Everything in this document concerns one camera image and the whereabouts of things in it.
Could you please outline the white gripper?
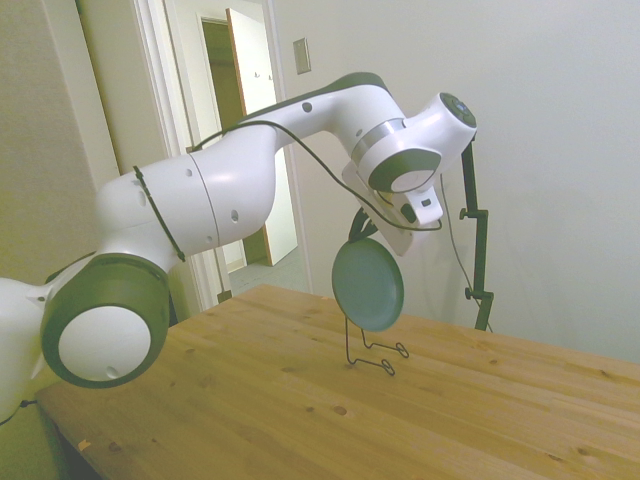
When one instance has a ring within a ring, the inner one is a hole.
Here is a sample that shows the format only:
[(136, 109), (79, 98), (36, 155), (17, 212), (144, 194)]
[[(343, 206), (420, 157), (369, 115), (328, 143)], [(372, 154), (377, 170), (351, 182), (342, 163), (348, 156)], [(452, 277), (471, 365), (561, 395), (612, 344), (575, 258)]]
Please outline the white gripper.
[(355, 243), (379, 230), (396, 255), (406, 255), (418, 239), (418, 233), (399, 228), (401, 221), (386, 208), (385, 203), (378, 202), (379, 197), (365, 186), (353, 164), (348, 164), (344, 168), (342, 179), (355, 192), (354, 196), (364, 209), (359, 209), (354, 216), (349, 231), (349, 242)]

